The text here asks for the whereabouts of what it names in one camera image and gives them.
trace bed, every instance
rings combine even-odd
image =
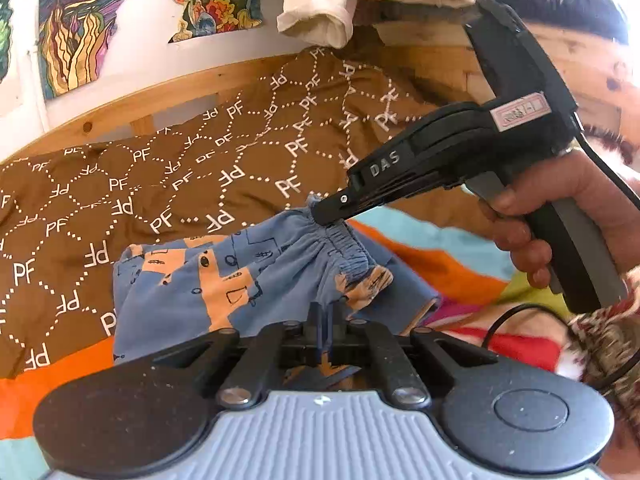
[[[437,105],[491,97],[459,26],[411,27],[360,30],[339,54],[311,47],[167,81],[83,114],[4,162],[0,478],[46,470],[31,428],[39,400],[112,365],[111,271],[129,244],[228,235],[301,206],[309,193],[335,192],[350,165]],[[532,30],[578,96],[583,120],[640,140],[627,49]],[[211,94],[215,108],[155,130],[154,113]],[[137,137],[95,142],[124,123]],[[458,337],[478,342],[523,301],[568,314],[548,290],[528,287],[462,189],[402,200],[351,225],[442,294],[430,323]],[[506,326],[494,349],[557,370],[563,330],[533,314]]]

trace orange fabric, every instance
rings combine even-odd
[[[369,276],[347,290],[347,277],[338,274],[335,277],[335,288],[347,298],[347,305],[355,312],[365,308],[378,293],[394,280],[391,272],[385,267],[376,265]]]
[[[204,244],[219,244],[225,238],[227,238],[225,235],[204,235],[183,238],[183,240],[188,248],[194,248]]]
[[[490,304],[497,300],[507,285],[502,280],[481,276],[463,267],[445,251],[416,249],[389,240],[377,229],[356,220],[349,220],[349,224],[385,246],[425,282],[451,300],[476,305]]]
[[[187,249],[160,249],[145,254],[142,270],[161,272],[165,276],[184,265],[184,253]]]
[[[112,365],[113,337],[109,337],[47,367],[1,379],[0,439],[33,436],[33,413],[49,392]]]
[[[231,327],[229,314],[249,303],[249,287],[254,282],[247,267],[222,278],[213,251],[200,253],[198,275],[202,288],[202,299],[211,320],[209,331]]]
[[[142,256],[143,253],[143,247],[142,245],[139,244],[131,244],[129,246],[129,249],[131,250],[131,256]]]

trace pink label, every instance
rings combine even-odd
[[[504,132],[551,113],[542,92],[536,92],[491,110],[498,130]]]

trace black hand-held device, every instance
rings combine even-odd
[[[348,186],[313,208],[316,222],[441,186],[466,184],[490,200],[531,164],[561,155],[574,139],[584,141],[571,92],[518,15],[492,0],[478,1],[476,9],[465,31],[497,98],[450,104],[412,124],[349,169]],[[633,195],[628,187],[625,193]],[[552,290],[564,294],[572,312],[626,297],[602,234],[574,200],[547,203],[526,221],[550,244]]]

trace brown bedsheet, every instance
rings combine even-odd
[[[7,164],[0,176],[0,378],[113,333],[112,263],[129,244],[229,234],[302,206],[309,193],[333,193],[350,165],[432,109],[407,81],[312,48],[218,108],[154,136]],[[447,193],[402,208],[433,219],[430,211],[443,210],[451,196],[455,207],[477,214],[472,197]],[[466,228],[482,231],[477,224]]]

